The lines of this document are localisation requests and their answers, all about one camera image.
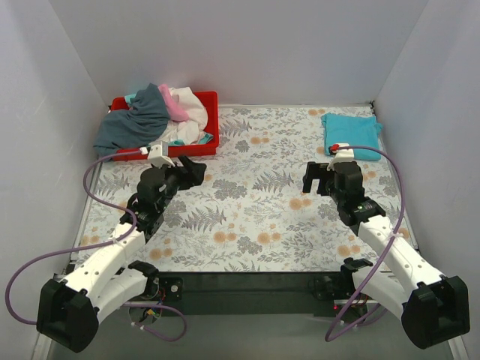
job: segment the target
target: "floral pattern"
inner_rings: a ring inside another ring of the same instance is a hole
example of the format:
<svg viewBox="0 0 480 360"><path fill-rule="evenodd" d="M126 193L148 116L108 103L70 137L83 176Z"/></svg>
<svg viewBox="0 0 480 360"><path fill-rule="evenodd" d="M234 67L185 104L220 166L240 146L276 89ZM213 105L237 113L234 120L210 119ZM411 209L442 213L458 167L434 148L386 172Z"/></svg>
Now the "floral pattern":
<svg viewBox="0 0 480 360"><path fill-rule="evenodd" d="M346 257L377 255L339 218L335 204L315 191L302 193L308 161L328 162L321 115L371 116L369 107L221 108L220 146L202 186L180 191L165 221L131 261L161 271L338 271ZM397 220L400 202L389 165L359 161L368 196ZM95 193L125 205L136 191L145 161L105 163ZM93 202L82 245L104 242L121 212ZM407 241L411 230L402 224ZM81 251L79 261L92 251Z"/></svg>

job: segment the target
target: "dark gray cloth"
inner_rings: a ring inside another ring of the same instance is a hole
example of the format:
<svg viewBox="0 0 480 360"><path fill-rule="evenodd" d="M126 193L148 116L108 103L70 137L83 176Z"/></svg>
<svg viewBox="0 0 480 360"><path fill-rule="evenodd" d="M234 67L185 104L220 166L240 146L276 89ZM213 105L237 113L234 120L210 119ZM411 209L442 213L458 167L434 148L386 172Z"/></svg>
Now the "dark gray cloth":
<svg viewBox="0 0 480 360"><path fill-rule="evenodd" d="M115 110L103 119L94 141L100 156L146 146L164 133L170 115L156 85L138 91L131 106L131 110Z"/></svg>

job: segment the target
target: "teal cloth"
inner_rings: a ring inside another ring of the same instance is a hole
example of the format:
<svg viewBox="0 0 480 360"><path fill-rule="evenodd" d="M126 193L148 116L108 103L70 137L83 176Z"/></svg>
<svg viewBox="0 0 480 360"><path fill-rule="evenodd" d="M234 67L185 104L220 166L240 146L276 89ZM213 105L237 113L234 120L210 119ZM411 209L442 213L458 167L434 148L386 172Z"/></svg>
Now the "teal cloth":
<svg viewBox="0 0 480 360"><path fill-rule="evenodd" d="M128 105L131 105L132 99L135 98L136 96L137 96L137 93L124 96L125 103L127 103Z"/></svg>
<svg viewBox="0 0 480 360"><path fill-rule="evenodd" d="M329 113L322 116L322 124L325 128L326 155L330 155L329 147L338 143L371 146L380 150L378 136L383 125L377 122L375 116L362 118ZM380 154L370 150L356 148L353 153L357 160L380 160Z"/></svg>
<svg viewBox="0 0 480 360"><path fill-rule="evenodd" d="M199 142L197 144L193 144L193 145L204 145L206 143L208 143L209 141L212 141L213 139L213 135L211 135L210 133L205 133L205 136L199 140ZM169 142L168 144L169 146L184 146L185 143L183 142L183 140L173 140L171 142Z"/></svg>

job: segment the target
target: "cable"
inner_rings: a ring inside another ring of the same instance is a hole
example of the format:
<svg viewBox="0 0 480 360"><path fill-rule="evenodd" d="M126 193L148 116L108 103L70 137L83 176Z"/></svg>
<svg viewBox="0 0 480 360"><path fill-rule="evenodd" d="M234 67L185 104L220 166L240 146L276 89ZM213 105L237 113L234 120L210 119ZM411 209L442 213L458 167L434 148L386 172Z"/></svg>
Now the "cable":
<svg viewBox="0 0 480 360"><path fill-rule="evenodd" d="M107 206L110 206L114 209L118 209L118 210L122 210L124 212L127 212L128 214L130 214L130 216L132 217L132 226L130 227L130 229L123 235L120 235L117 239L115 240L110 240L110 241L107 241L107 242L104 242L104 243L101 243L101 244L94 244L94 245L88 245L88 246L81 246L81 247L73 247L71 249L64 249L64 250L57 250L57 251L53 251L51 253L45 253L44 255L40 255L40 256L37 256L35 257L34 259L26 262L25 264L23 264L22 266L20 266L20 268L18 270L15 271L15 273L12 275L11 279L8 281L7 283L7 287L5 288L5 305L7 305L7 310L8 312L10 313L10 315L17 321L21 322L21 323L24 323L24 324L27 324L27 325L37 325L37 322L34 321L34 320L28 320L28 319L25 319L23 317L21 317L18 313L15 312L15 310L12 308L12 304L11 304L11 299L10 299L10 292L11 292L11 288L12 286L14 285L14 282L15 280L18 278L18 276L23 272L23 270L27 269L30 265L33 265L35 264L36 262L40 261L40 260L43 260L43 259L47 259L49 257L55 257L57 255L62 255L62 254L69 254L69 253L75 253L77 251L82 251L82 250L91 250L91 249L96 249L96 248L102 248L102 247L105 247L105 246L108 246L108 245L111 245L115 242L120 242L121 240L125 239L127 236L129 236L134 230L135 230L135 227L137 226L137 217L135 216L135 214L128 208L124 208L123 206L119 206L119 205L115 205L115 204L112 204L111 202L107 202L105 200L102 200L102 199L99 199L98 197L96 197L89 189L89 186L87 185L87 180L88 180L88 177L89 177L89 173L92 171L92 169L94 167L97 166L97 164L105 161L105 160L110 160L112 158L115 158L117 156L127 156L127 155L138 155L140 154L141 151L138 150L138 151L131 151L131 152L122 152L120 154L111 154L111 155L107 155L107 156L103 156L103 157L100 157L98 160L96 160L92 165L90 165L88 167L88 169L85 171L85 174L83 175L83 189L85 190L85 192L87 193L87 195L89 197L91 197L93 200L97 200L99 203L101 204L104 204L104 205L107 205Z"/></svg>
<svg viewBox="0 0 480 360"><path fill-rule="evenodd" d="M122 307L126 307L126 308L144 308L145 305L143 304L132 304L131 302L125 302ZM167 311L172 311L173 313L177 314L180 316L181 318L181 321L183 322L183 330L181 331L180 335L176 336L176 337L168 337L166 335L163 335L161 334L160 332L158 331L155 331L147 326L144 326L144 325L141 325L139 322L134 322L134 324L136 326L138 326L139 328L141 328L142 330L145 330L146 332L149 332L150 334L156 336L157 338L160 338L161 340L163 341L169 341L169 342L173 342L173 341L177 341L177 340L180 340L181 338L184 337L184 335L187 333L187 328L188 328L188 325L187 325L187 319L185 318L185 315L180 312L180 310L177 310L175 309L174 307L170 307L170 306L166 306L166 305L162 305L162 304L155 304L155 305L149 305L150 308L157 308L157 309L161 309L161 310L167 310Z"/></svg>
<svg viewBox="0 0 480 360"><path fill-rule="evenodd" d="M398 215L398 220L397 223L394 226L393 233L396 234L398 233L398 230L400 229L400 226L402 224L402 220L404 219L404 213L405 213L405 193L404 193L404 183L402 181L402 177L400 174L400 171L397 167L397 164L393 161L393 159L388 156L384 151L381 151L377 148L372 148L370 146L362 146L362 145L349 145L349 146L340 146L337 148L337 150L347 150L347 149L365 149L365 150L371 150L372 152L376 152L383 157L385 157L388 161L390 161L390 164L393 166L395 172L397 173L398 177L398 186L400 188L400 214ZM382 265L383 260L386 258L387 253L390 251L390 248L392 247L393 243L395 242L395 236L392 236L390 240L388 241L388 244L385 246L385 249L383 249L383 252L380 254L378 261L375 263L373 268L370 270L368 275L365 277L365 279L360 283L360 285L357 287L355 292L350 296L346 304L342 307L338 315L335 317L334 321L331 323L330 327L328 328L327 333L325 334L325 341L333 341L346 332L348 332L350 329L354 328L357 326L357 324L361 323L363 320L367 319L371 314L373 314L375 311L377 311L380 308L380 304L375 305L375 307L371 310L368 311L364 316L360 317L354 322L351 322L349 325L345 326L342 328L338 333L333 334L332 332L337 326L337 324L341 321L343 315L348 311L350 305L356 300L357 296L362 292L363 288L365 285L367 285L368 281L374 276L375 272L378 270L380 265ZM376 319L371 320L367 322L366 324L363 323L363 326L370 325L371 323L376 322L383 314L385 314L386 311L383 311Z"/></svg>

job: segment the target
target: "purple cable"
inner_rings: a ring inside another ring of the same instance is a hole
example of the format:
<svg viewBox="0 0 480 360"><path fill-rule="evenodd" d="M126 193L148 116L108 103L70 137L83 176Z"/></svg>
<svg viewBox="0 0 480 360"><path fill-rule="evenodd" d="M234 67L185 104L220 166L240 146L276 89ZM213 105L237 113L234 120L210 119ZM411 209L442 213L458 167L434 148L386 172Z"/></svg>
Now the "purple cable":
<svg viewBox="0 0 480 360"><path fill-rule="evenodd" d="M402 220L404 219L404 213L405 213L405 194L404 194L404 183L401 178L400 171L398 170L397 164L384 152L381 151L377 148L372 148L370 146L360 146L360 145L351 145L351 146L341 146L338 148L338 150L347 150L347 149L365 149L365 150L371 150L372 152L376 152L378 154L381 154L383 157L385 157L388 161L390 161L390 164L393 166L395 172L397 173L398 177L398 185L400 188L400 214L398 215L398 221L394 226L393 233L397 233L398 230L400 229L400 226L402 224ZM333 334L332 332L335 329L335 326L338 325L338 323L341 321L341 318L344 316L344 314L348 311L349 307L352 305L352 303L355 301L357 296L362 292L363 288L365 285L367 285L368 281L374 276L375 272L378 270L380 265L382 265L383 260L386 258L387 253L390 251L390 248L392 247L393 243L395 242L395 237L392 236L390 240L388 241L388 244L385 246L385 249L383 249L383 252L380 254L378 261L376 264L373 266L373 268L370 270L368 275L365 277L365 279L360 283L360 285L357 287L355 292L350 296L346 304L342 307L338 315L335 317L334 321L331 323L330 328L328 328L327 333L325 334L325 341L333 341L336 338L339 338L346 332L348 332L350 329L355 327L357 324L361 323L363 320L367 319L371 314L373 314L375 311L377 311L380 308L380 304L375 305L375 307L368 311L364 316L360 317L359 319L355 320L354 322L351 322L348 326L345 328L342 328L337 334ZM362 326L370 325L371 323L376 322L383 314L386 313L386 309L376 318L371 321L365 322L361 324Z"/></svg>
<svg viewBox="0 0 480 360"><path fill-rule="evenodd" d="M32 259L32 260L28 261L27 263L23 264L22 266L20 266L20 268L15 271L15 273L13 274L11 279L8 281L7 287L5 288L5 305L7 305L8 312L10 313L10 315L15 320L20 321L21 323L24 323L24 324L27 324L27 325L37 325L36 321L28 320L28 319L25 319L25 318L21 317L12 308L12 304L11 304L11 300L10 300L11 288L14 285L15 280L18 278L18 275L20 275L23 272L23 270L27 269L30 265L35 264L36 262L38 262L40 260L47 259L49 257L55 257L57 255L74 253L74 252L81 251L81 250L91 250L91 249L96 249L96 248L102 248L104 246L111 245L114 242L119 242L119 241L125 239L127 236L129 236L135 230L135 227L137 226L137 217L135 216L135 214L131 210L129 210L128 208L124 208L123 206L118 206L118 205L112 204L111 202L107 202L105 200L97 198L90 191L89 186L87 185L87 178L89 177L89 173L92 171L92 169L95 166L97 166L98 163L101 163L102 161L109 160L109 159L115 158L117 156L137 155L137 154L140 154L140 153L141 153L141 151L138 150L138 151L132 151L132 152L123 152L121 154L111 154L111 155L103 156L103 157L99 158L98 160L96 160L92 165L90 165L88 167L88 169L85 171L85 174L83 175L83 188L85 189L85 192L87 193L87 195L89 197L91 197L92 199L97 200L99 203L102 203L104 205L110 206L110 207L118 209L118 210L123 210L124 212L127 212L128 214L130 214L130 216L133 219L133 223L132 223L131 228L125 234L120 235L115 241L112 240L112 241L103 242L101 244L81 246L81 247L73 247L71 249L64 249L64 250L53 251L51 253L45 253L44 255L37 256L34 259Z"/></svg>
<svg viewBox="0 0 480 360"><path fill-rule="evenodd" d="M144 304L132 304L131 302L125 302L122 306L126 307L126 308L144 308L145 307ZM140 324L139 322L135 322L136 326L138 326L140 328L142 328L142 326L143 326L143 329L146 332L149 332L150 334L156 336L157 338L160 338L161 340L169 341L169 342L180 340L187 333L187 319L185 319L185 315L183 313L181 313L179 310L175 309L174 307L170 307L170 306L166 306L166 305L162 305L162 304L149 305L148 307L149 308L157 308L157 309L164 309L164 310L172 311L173 313L179 315L180 318L181 318L181 321L183 321L183 330L181 331L180 335L178 335L176 337L168 337L166 335L161 334L158 331L155 331L155 330L153 330L153 329L151 329L147 326L144 326L144 325Z"/></svg>

